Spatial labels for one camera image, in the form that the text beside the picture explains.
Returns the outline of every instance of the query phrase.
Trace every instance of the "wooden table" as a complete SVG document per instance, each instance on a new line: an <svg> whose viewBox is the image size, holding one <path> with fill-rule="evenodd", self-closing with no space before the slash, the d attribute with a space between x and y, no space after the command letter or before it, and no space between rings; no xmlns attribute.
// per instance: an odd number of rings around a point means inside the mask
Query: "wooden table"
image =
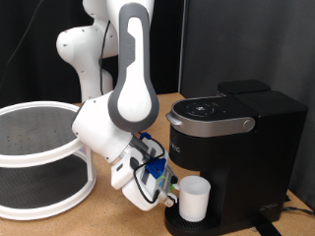
<svg viewBox="0 0 315 236"><path fill-rule="evenodd" d="M160 112L156 122L148 129L153 137L168 149L169 123L165 114L172 103L183 99L179 93L158 96ZM169 235L164 226L164 205L158 205L150 211L141 211L131 204L121 193L110 185L110 165L103 157L94 154L97 180L92 193L78 206L45 219L34 221L13 221L0 219L0 236L18 235ZM198 172L182 169L169 161L170 167L179 180ZM288 191L291 202L286 207L307 207L292 192ZM315 217L300 211L288 211L282 214L274 225L289 236L314 236ZM255 228L241 230L227 235L258 236Z"/></svg>

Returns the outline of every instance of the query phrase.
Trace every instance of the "logo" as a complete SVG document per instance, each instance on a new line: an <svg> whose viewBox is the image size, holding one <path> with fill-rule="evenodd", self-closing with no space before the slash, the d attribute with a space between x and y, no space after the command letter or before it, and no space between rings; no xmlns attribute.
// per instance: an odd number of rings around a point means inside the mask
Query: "logo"
<svg viewBox="0 0 315 236"><path fill-rule="evenodd" d="M278 204L272 204L272 205L267 205L267 206L261 206L260 210L265 210L265 209L271 209L273 207L276 207Z"/></svg>
<svg viewBox="0 0 315 236"><path fill-rule="evenodd" d="M174 143L172 143L171 141L169 141L169 145L171 148L173 148L175 151L177 151L178 153L180 153L180 147L176 146Z"/></svg>
<svg viewBox="0 0 315 236"><path fill-rule="evenodd" d="M202 106L196 107L196 109L197 109L197 110L205 110L205 108L202 107Z"/></svg>
<svg viewBox="0 0 315 236"><path fill-rule="evenodd" d="M135 38L130 36L127 38L127 60L134 62L135 61Z"/></svg>

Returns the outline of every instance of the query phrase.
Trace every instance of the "white cup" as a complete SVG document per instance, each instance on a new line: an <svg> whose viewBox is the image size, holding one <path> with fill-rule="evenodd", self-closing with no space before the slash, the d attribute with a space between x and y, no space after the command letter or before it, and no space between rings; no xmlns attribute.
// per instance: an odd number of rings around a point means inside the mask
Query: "white cup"
<svg viewBox="0 0 315 236"><path fill-rule="evenodd" d="M179 214L191 222L206 217L210 183L200 176L186 176L179 183Z"/></svg>

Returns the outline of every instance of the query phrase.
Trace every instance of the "dark background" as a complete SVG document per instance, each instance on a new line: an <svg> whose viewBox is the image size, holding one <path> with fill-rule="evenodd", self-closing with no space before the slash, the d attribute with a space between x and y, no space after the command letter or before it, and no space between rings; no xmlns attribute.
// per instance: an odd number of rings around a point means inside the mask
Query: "dark background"
<svg viewBox="0 0 315 236"><path fill-rule="evenodd" d="M0 1L0 80L7 61L26 31L39 0ZM0 89L0 108L34 100L81 102L79 78L58 55L58 34L89 26L82 0L44 0L24 42L10 62ZM183 1L157 0L151 27L151 74L157 93L178 90ZM104 59L103 68L114 79L118 57Z"/></svg>
<svg viewBox="0 0 315 236"><path fill-rule="evenodd" d="M181 93L216 95L219 82L260 80L307 105L289 188L315 209L315 2L187 4Z"/></svg>

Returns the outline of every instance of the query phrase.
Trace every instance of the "single-serve coffee machine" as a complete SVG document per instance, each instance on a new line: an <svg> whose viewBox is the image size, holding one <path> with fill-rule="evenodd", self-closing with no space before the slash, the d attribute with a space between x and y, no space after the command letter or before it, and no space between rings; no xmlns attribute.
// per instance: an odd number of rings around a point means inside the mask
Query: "single-serve coffee machine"
<svg viewBox="0 0 315 236"><path fill-rule="evenodd" d="M166 115L171 160L211 184L202 221L165 210L172 235L222 235L282 213L307 107L257 81L222 83L218 94L177 101Z"/></svg>

